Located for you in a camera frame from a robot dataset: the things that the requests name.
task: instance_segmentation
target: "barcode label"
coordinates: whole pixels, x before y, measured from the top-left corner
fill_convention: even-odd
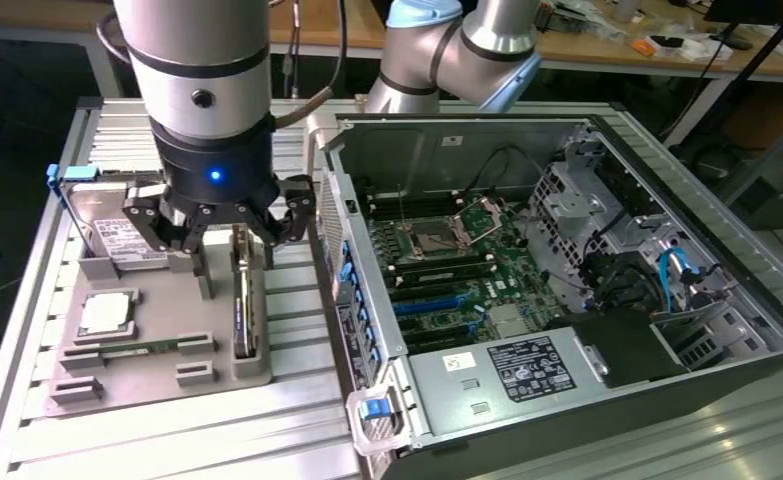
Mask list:
[[[95,228],[97,229],[107,255],[109,255],[116,264],[165,258],[165,253],[151,250],[128,219],[95,220]]]

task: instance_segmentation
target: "table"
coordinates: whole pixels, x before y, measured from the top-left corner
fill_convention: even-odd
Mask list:
[[[348,55],[379,58],[384,27],[370,0],[346,0]],[[338,55],[338,16],[334,0],[302,3],[302,54]],[[69,43],[85,49],[103,97],[121,97],[109,54],[95,36],[97,20],[112,10],[103,3],[73,0],[0,0],[0,39]],[[270,50],[287,51],[291,31],[290,0],[270,12]]]
[[[606,0],[591,0],[610,18],[612,6]],[[348,55],[356,58],[380,58],[384,28],[370,0],[346,0],[348,20]],[[698,30],[710,26],[697,12],[679,8],[666,0],[643,0],[642,8],[651,16],[690,21]],[[0,38],[45,42],[75,43],[85,48],[97,86],[104,97],[121,96],[112,63],[104,48],[92,34],[96,20],[111,7],[104,4],[71,0],[0,0]],[[334,0],[312,0],[302,3],[302,53],[315,56],[338,55],[338,17]],[[271,51],[284,53],[291,29],[290,0],[271,12]],[[646,26],[616,24],[630,36],[643,32]],[[751,32],[738,31],[755,47],[735,51],[731,59],[714,65],[706,75],[711,82],[682,121],[673,129],[665,145],[682,142],[707,113],[711,105],[747,65],[766,38]],[[536,49],[543,57],[542,68],[582,70],[670,77],[699,77],[705,63],[690,62],[681,57],[650,59],[624,42],[599,39],[592,34],[547,32],[540,36]],[[754,81],[783,83],[783,57],[773,53],[751,77]]]
[[[280,115],[302,104],[275,100],[272,113]],[[332,100],[322,112],[347,113],[355,108],[352,100]],[[474,107],[443,102],[442,111],[471,113]],[[714,234],[726,235],[730,249],[743,252],[745,264],[769,288],[774,286],[783,305],[783,264],[767,248],[759,245],[762,251],[755,250],[753,233],[721,202],[707,204],[707,195],[697,193],[703,189],[698,180],[627,113],[602,103],[522,102],[512,111],[599,115]],[[103,106],[80,108],[63,169],[92,161],[112,168],[157,162],[149,128],[139,100],[107,100]],[[274,168],[282,176],[299,171],[303,152],[311,153],[303,145],[308,128],[302,121],[274,135]],[[283,207],[274,205],[275,215]],[[75,231],[51,196],[0,348],[0,479],[359,478],[306,244],[276,252],[276,269],[266,278],[267,313],[278,317],[268,324],[276,377],[271,384],[68,418],[43,417],[45,379],[83,250]],[[658,476],[783,476],[783,372],[690,416],[483,478]]]

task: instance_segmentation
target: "monitor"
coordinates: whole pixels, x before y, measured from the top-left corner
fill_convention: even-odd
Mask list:
[[[710,22],[778,25],[783,22],[783,0],[714,0]]]

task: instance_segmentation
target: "bottle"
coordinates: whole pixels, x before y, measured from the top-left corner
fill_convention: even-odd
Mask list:
[[[614,20],[622,23],[630,22],[638,8],[640,8],[640,0],[619,0],[614,9]]]

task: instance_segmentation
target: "aluminum extrusion table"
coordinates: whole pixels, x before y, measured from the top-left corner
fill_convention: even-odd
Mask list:
[[[272,113],[280,115],[298,104],[275,101]],[[322,108],[352,112],[356,104],[331,101]],[[471,107],[451,102],[443,110],[470,112]],[[783,264],[766,248],[745,247],[754,234],[722,203],[707,205],[702,199],[697,204],[699,182],[630,115],[598,103],[528,103],[515,111],[600,115],[783,303]],[[303,158],[314,157],[304,130],[298,124],[275,134],[274,165],[283,176],[303,168]],[[61,165],[88,162],[121,170],[159,165],[139,100],[107,100],[79,109]],[[280,215],[280,205],[275,210]],[[276,253],[276,269],[267,274],[270,385],[69,418],[41,416],[81,252],[72,232],[51,198],[0,348],[0,479],[358,478],[306,243]],[[217,241],[216,235],[208,240]],[[783,474],[779,452],[783,372],[689,417],[483,478],[745,478],[750,472],[757,472],[754,478],[769,478]]]

